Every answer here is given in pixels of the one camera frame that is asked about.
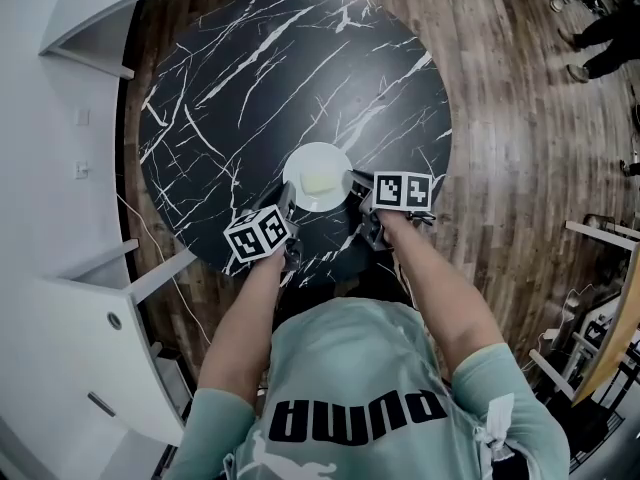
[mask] round table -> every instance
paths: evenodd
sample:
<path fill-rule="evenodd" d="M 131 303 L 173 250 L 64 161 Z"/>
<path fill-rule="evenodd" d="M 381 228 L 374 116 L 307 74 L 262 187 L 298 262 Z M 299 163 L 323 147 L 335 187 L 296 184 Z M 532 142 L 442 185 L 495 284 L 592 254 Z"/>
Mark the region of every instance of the round table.
<path fill-rule="evenodd" d="M 370 0 L 235 0 L 179 36 L 142 106 L 149 195 L 183 244 L 231 275 L 247 265 L 222 231 L 313 142 L 355 169 L 433 174 L 435 201 L 451 151 L 447 93 L 420 40 Z M 304 262 L 292 285 L 370 265 L 358 204 L 296 210 Z"/>

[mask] cable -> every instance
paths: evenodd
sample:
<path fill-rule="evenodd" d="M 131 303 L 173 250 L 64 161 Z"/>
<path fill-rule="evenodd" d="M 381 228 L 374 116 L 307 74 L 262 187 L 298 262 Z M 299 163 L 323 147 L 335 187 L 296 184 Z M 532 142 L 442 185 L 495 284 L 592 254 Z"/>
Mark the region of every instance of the cable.
<path fill-rule="evenodd" d="M 575 288 L 571 288 L 571 290 L 569 290 L 569 293 L 567 294 L 567 297 L 564 299 L 564 304 L 562 304 L 562 320 L 560 321 L 560 327 L 558 327 L 558 334 L 556 334 L 556 337 L 553 338 L 553 340 L 551 340 L 551 350 L 549 352 L 553 352 L 555 350 L 555 348 L 553 348 L 553 344 L 558 339 L 558 336 L 560 336 L 560 331 L 562 330 L 562 326 L 564 325 L 565 307 L 567 306 L 567 302 L 569 302 L 569 298 L 571 297 L 571 294 L 575 293 L 577 297 L 580 297 L 580 295 L 582 295 L 587 290 L 587 288 L 593 288 L 595 290 L 595 288 L 593 287 L 593 285 L 591 283 L 589 283 L 587 286 L 585 286 L 579 292 L 576 291 Z M 538 354 L 542 350 L 542 343 L 540 342 L 540 338 L 542 338 L 542 336 L 544 336 L 544 332 L 540 333 L 540 336 L 538 336 Z M 535 361 L 531 360 L 526 365 L 524 365 L 522 367 L 522 372 L 528 372 L 533 367 L 532 363 L 535 363 Z"/>
<path fill-rule="evenodd" d="M 147 228 L 147 224 L 144 221 L 144 219 L 142 218 L 142 215 L 140 215 L 137 211 L 135 211 L 129 205 L 129 203 L 127 203 L 124 199 L 122 199 L 122 197 L 120 197 L 120 194 L 116 194 L 116 197 L 120 200 L 120 202 L 122 204 L 124 204 L 129 210 L 131 210 L 138 217 L 138 219 L 140 219 L 140 222 L 142 223 L 142 227 L 146 231 L 147 235 L 149 235 L 149 238 L 151 238 L 151 241 L 155 244 L 156 248 L 158 249 L 158 253 L 160 254 L 160 258 L 162 258 L 162 262 L 164 263 L 166 260 L 164 259 L 164 254 L 162 254 L 162 249 L 160 248 L 160 245 L 158 245 L 158 242 L 156 242 L 156 239 L 153 238 L 153 235 L 149 231 L 149 228 Z M 182 303 L 184 304 L 184 307 L 187 309 L 187 311 L 189 312 L 191 317 L 196 321 L 196 323 L 198 324 L 198 327 L 200 327 L 200 331 L 202 331 L 202 335 L 204 336 L 204 339 L 206 340 L 206 342 L 209 345 L 211 345 L 211 340 L 209 338 L 207 338 L 207 333 L 204 332 L 204 327 L 202 327 L 202 324 L 196 318 L 196 315 L 194 315 L 193 312 L 191 311 L 191 309 L 189 308 L 189 304 L 187 304 L 187 301 L 185 300 L 184 296 L 182 295 L 182 292 L 180 291 L 180 287 L 178 286 L 178 283 L 176 282 L 175 277 L 171 276 L 171 280 L 173 281 L 173 284 L 175 285 L 176 290 L 178 290 L 178 295 L 180 295 L 180 298 L 182 299 Z"/>

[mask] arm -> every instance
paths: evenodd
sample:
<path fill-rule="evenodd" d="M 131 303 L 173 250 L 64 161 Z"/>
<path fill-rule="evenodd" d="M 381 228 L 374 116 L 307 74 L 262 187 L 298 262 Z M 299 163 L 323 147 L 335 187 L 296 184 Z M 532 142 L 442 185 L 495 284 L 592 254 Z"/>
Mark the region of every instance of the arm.
<path fill-rule="evenodd" d="M 378 213 L 385 238 L 395 248 L 416 298 L 418 310 L 442 349 L 453 373 L 468 356 L 488 345 L 503 343 L 491 310 L 462 275 L 404 217 Z"/>
<path fill-rule="evenodd" d="M 198 388 L 238 395 L 254 406 L 269 361 L 273 311 L 284 249 L 258 262 L 216 329 L 200 370 Z"/>

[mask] person in black pants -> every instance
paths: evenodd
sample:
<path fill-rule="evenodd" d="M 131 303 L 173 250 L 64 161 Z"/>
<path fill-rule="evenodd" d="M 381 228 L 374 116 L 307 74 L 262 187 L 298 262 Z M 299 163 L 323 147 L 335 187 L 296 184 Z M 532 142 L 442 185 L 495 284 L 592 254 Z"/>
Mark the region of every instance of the person in black pants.
<path fill-rule="evenodd" d="M 629 176 L 640 176 L 640 163 L 627 165 L 627 162 L 620 160 L 620 170 L 626 178 Z"/>
<path fill-rule="evenodd" d="M 640 6 L 633 6 L 599 19 L 582 34 L 559 29 L 560 37 L 575 51 L 611 41 L 604 52 L 587 61 L 584 66 L 569 64 L 567 70 L 571 77 L 586 84 L 589 80 L 613 73 L 625 62 L 640 59 L 640 36 L 636 32 L 638 23 Z"/>

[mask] wooden floor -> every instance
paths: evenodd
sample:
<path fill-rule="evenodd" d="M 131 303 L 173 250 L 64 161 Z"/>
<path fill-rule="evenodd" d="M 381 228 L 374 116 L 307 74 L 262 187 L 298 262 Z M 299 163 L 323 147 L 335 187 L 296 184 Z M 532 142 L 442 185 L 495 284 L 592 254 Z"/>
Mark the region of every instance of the wooden floor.
<path fill-rule="evenodd" d="M 126 198 L 167 257 L 181 246 L 144 187 L 136 153 L 140 108 L 175 34 L 227 1 L 148 0 L 130 34 L 136 78 L 126 98 Z M 483 293 L 514 354 L 527 362 L 539 334 L 559 326 L 569 290 L 599 283 L 595 265 L 604 247 L 565 231 L 564 221 L 595 213 L 630 222 L 640 208 L 637 181 L 618 169 L 633 150 L 630 82 L 640 91 L 638 65 L 587 85 L 570 82 L 565 64 L 600 51 L 576 54 L 558 38 L 559 26 L 580 31 L 593 21 L 579 4 L 556 14 L 549 0 L 375 1 L 422 39 L 451 102 L 453 151 L 435 205 L 434 243 Z M 142 274 L 160 258 L 132 214 L 129 225 L 141 242 Z M 198 262 L 179 284 L 211 338 L 238 283 Z M 157 339 L 182 350 L 197 375 L 207 343 L 173 285 L 154 294 L 146 312 Z"/>

